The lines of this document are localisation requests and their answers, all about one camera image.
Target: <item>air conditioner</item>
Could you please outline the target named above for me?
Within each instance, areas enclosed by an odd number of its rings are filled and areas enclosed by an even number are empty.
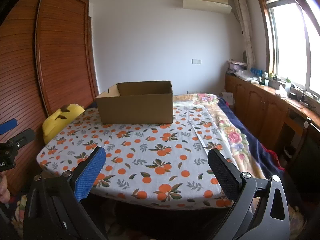
[[[226,14],[230,13],[232,8],[228,0],[183,0],[183,7]]]

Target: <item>human hand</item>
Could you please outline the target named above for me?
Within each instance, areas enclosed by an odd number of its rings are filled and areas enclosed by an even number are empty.
[[[2,203],[7,203],[10,200],[10,193],[7,187],[7,177],[3,172],[0,172],[0,201]]]

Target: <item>window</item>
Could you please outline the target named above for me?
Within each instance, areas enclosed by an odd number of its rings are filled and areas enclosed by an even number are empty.
[[[295,0],[259,0],[267,39],[267,71],[320,94],[320,36]]]

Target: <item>white cloth with orange print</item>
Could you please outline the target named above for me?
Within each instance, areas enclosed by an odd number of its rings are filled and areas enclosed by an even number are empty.
[[[103,125],[91,108],[50,141],[37,161],[58,176],[101,146],[106,163],[94,194],[165,209],[230,206],[207,162],[215,147],[237,167],[225,136],[194,101],[174,102],[174,117],[167,125]]]

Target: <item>curtain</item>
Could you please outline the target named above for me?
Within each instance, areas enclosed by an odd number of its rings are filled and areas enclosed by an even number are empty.
[[[251,21],[248,11],[248,6],[246,0],[234,0],[236,5],[236,11],[240,20],[243,36],[244,36],[244,44],[245,51],[247,54],[247,63],[248,69],[250,70],[252,67],[255,67],[254,55],[251,45]]]

